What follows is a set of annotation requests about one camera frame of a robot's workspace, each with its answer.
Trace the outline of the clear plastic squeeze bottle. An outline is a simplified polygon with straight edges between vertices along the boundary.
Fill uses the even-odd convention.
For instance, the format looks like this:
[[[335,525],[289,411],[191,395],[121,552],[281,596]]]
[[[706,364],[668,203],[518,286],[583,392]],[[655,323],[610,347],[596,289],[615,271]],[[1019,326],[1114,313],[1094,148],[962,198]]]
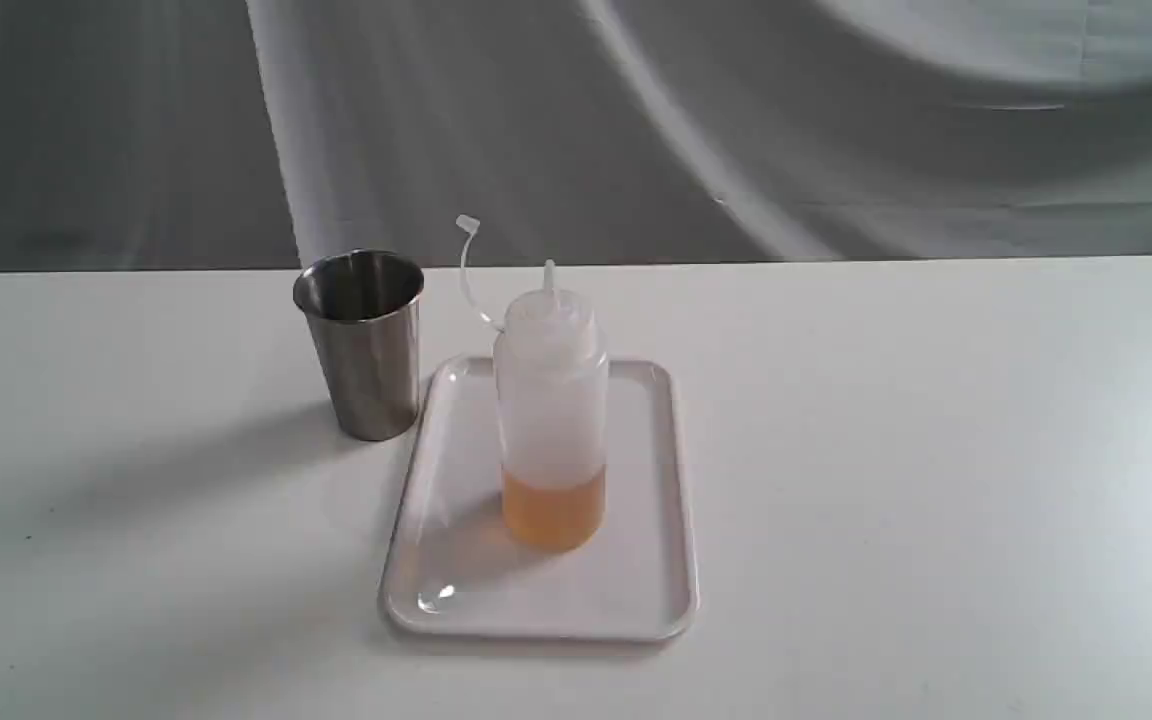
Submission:
[[[477,302],[468,255],[479,219],[454,220],[465,234],[460,290],[495,332],[492,366],[506,526],[545,553],[590,541],[605,515],[611,361],[593,302],[558,282],[545,262],[541,285],[511,300],[503,314]]]

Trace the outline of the stainless steel cup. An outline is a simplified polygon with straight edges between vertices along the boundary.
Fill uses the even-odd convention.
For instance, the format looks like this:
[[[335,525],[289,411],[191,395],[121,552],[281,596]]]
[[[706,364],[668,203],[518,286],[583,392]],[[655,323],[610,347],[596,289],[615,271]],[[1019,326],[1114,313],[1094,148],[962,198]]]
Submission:
[[[291,297],[306,320],[339,427],[382,442],[420,411],[420,266],[396,252],[355,250],[312,263]]]

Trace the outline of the white plastic tray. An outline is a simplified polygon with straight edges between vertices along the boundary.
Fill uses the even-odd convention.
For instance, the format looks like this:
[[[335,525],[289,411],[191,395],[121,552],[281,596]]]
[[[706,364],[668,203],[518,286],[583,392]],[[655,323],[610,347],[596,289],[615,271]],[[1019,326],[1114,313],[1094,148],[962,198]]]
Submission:
[[[526,547],[500,511],[488,356],[429,382],[379,600],[420,635],[660,643],[691,624],[698,570],[676,387],[643,357],[611,361],[605,520],[564,553]]]

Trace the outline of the grey backdrop cloth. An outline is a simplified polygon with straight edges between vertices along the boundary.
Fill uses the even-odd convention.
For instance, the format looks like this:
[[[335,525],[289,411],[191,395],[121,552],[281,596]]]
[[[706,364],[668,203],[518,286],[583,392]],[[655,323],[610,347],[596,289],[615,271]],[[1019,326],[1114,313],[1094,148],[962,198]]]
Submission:
[[[0,1],[0,272],[1152,253],[1152,1]]]

